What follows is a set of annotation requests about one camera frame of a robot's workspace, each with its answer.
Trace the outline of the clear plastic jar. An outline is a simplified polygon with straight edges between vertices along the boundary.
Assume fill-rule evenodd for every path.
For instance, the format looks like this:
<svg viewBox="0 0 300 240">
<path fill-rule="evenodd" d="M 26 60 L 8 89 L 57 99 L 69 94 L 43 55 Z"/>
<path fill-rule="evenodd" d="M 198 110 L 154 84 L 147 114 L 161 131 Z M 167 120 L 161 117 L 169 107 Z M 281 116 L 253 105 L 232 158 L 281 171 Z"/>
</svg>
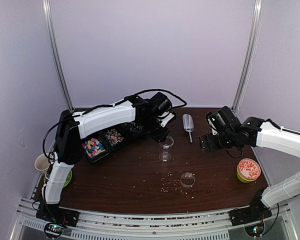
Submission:
<svg viewBox="0 0 300 240">
<path fill-rule="evenodd" d="M 167 163 L 172 159 L 172 148 L 174 146 L 174 139 L 168 135 L 165 141 L 159 143 L 160 151 L 158 158 L 160 161 Z"/>
</svg>

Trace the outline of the metal scoop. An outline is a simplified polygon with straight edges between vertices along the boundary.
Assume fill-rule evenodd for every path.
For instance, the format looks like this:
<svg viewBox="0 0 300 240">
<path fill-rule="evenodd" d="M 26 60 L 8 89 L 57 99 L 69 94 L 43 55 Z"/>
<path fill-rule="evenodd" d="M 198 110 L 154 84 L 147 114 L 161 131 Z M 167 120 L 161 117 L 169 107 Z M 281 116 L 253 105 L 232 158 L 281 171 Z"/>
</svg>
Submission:
<svg viewBox="0 0 300 240">
<path fill-rule="evenodd" d="M 190 114 L 183 114 L 182 122 L 183 122 L 183 129 L 188 133 L 189 141 L 192 144 L 193 143 L 192 132 L 194 131 L 193 118 Z"/>
</svg>

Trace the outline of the black three-compartment candy bin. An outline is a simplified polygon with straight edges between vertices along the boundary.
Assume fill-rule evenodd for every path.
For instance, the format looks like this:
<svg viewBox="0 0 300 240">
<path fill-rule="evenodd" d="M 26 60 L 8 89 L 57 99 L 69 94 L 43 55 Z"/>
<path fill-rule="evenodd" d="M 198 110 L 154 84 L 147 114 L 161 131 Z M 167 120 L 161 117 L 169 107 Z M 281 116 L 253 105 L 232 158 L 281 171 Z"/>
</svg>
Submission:
<svg viewBox="0 0 300 240">
<path fill-rule="evenodd" d="M 81 145 L 88 161 L 92 164 L 146 134 L 147 131 L 142 125 L 134 122 L 121 123 L 88 135 L 81 140 Z"/>
</svg>

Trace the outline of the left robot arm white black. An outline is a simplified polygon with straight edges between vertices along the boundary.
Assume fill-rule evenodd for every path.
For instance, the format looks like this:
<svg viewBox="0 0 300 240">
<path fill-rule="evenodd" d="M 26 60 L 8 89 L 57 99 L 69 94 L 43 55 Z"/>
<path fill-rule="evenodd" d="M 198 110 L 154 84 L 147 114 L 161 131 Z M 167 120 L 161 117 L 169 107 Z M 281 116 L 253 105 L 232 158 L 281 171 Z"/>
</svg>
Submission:
<svg viewBox="0 0 300 240">
<path fill-rule="evenodd" d="M 138 93 L 124 97 L 112 104 L 101 104 L 77 112 L 65 110 L 61 113 L 52 152 L 45 157 L 52 163 L 48 181 L 41 194 L 45 205 L 42 213 L 51 222 L 62 218 L 59 204 L 63 186 L 70 170 L 83 157 L 82 140 L 110 127 L 134 123 L 157 143 L 166 140 L 170 130 L 167 125 L 176 119 L 172 103 L 157 90 L 156 94 L 144 99 Z"/>
</svg>

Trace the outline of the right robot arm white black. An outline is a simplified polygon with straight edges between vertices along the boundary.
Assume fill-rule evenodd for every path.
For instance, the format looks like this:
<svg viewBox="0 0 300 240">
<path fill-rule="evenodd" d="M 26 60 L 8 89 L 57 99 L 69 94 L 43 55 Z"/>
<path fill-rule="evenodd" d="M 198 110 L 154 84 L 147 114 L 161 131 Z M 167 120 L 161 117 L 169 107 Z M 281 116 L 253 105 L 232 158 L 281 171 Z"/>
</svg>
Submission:
<svg viewBox="0 0 300 240">
<path fill-rule="evenodd" d="M 300 132 L 279 126 L 270 118 L 248 117 L 240 122 L 234 112 L 224 106 L 205 117 L 211 133 L 199 137 L 204 153 L 244 146 L 276 150 L 300 158 Z M 300 195 L 300 171 L 289 178 L 260 191 L 246 210 L 249 220 L 258 220 L 270 208 Z"/>
</svg>

